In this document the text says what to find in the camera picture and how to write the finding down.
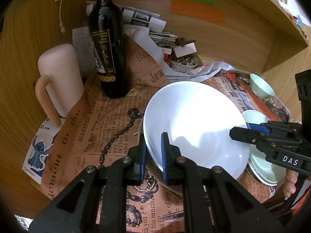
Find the right hand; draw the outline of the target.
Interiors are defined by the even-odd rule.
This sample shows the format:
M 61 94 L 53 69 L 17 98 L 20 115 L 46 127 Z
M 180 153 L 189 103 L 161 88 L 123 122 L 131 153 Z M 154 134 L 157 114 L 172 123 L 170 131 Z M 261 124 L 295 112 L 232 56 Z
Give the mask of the right hand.
M 283 184 L 283 193 L 286 198 L 290 198 L 296 191 L 297 175 L 292 170 L 286 171 L 286 177 Z

